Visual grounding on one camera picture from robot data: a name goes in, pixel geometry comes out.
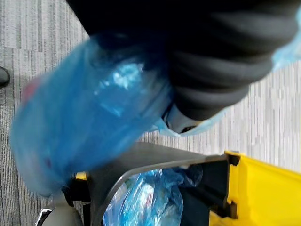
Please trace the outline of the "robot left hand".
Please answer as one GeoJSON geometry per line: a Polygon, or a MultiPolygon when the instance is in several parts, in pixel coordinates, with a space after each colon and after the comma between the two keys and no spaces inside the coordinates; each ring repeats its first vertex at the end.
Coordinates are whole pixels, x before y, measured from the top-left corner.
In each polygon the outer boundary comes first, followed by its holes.
{"type": "Polygon", "coordinates": [[[70,0],[89,35],[136,39],[162,33],[174,88],[164,116],[176,133],[201,127],[238,103],[296,36],[298,0],[70,0]]]}

